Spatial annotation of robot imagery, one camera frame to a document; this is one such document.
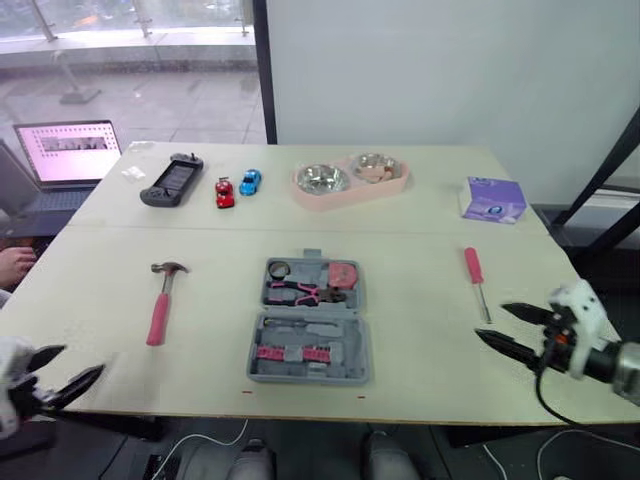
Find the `laptop screen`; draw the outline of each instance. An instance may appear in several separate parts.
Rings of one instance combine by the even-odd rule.
[[[43,186],[97,183],[120,158],[108,120],[15,125],[14,129]]]

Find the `stainless steel bowl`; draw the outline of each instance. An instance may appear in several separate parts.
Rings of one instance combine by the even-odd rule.
[[[331,165],[309,165],[298,172],[296,183],[303,192],[326,195],[349,188],[349,177],[344,170]]]
[[[356,155],[351,168],[356,177],[369,183],[386,182],[402,176],[400,162],[382,153]]]

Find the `screwdriver shaft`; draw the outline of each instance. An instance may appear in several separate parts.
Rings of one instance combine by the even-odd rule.
[[[482,308],[484,308],[484,314],[487,318],[487,323],[492,324],[491,314],[489,313],[489,307],[487,307],[487,301],[484,299],[484,292],[482,291],[482,284],[478,283],[478,289],[480,290],[480,298],[482,298]]]

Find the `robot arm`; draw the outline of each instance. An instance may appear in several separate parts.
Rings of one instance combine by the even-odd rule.
[[[24,339],[0,337],[0,440],[13,435],[20,423],[37,415],[54,416],[85,393],[104,370],[88,368],[60,391],[42,390],[33,372],[47,365],[66,347],[51,345],[36,350]]]
[[[517,360],[533,371],[549,367],[580,379],[583,375],[612,384],[613,392],[640,406],[640,344],[606,342],[600,332],[607,320],[604,307],[585,280],[551,294],[553,311],[527,303],[509,303],[502,308],[525,322],[544,326],[548,355],[536,353],[513,338],[493,330],[476,330],[491,348]]]

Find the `tool case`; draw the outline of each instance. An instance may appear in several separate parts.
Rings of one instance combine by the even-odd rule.
[[[278,262],[288,266],[282,281],[269,273],[269,266]],[[270,288],[276,283],[296,282],[327,289],[332,263],[351,265],[357,273],[352,288],[338,289],[343,301],[291,305],[308,294]],[[362,277],[356,262],[326,259],[320,250],[313,249],[304,250],[303,258],[270,258],[262,279],[264,310],[256,321],[247,375],[256,382],[366,383],[371,368],[366,326],[359,316],[362,301]],[[270,304],[278,302],[289,305]]]

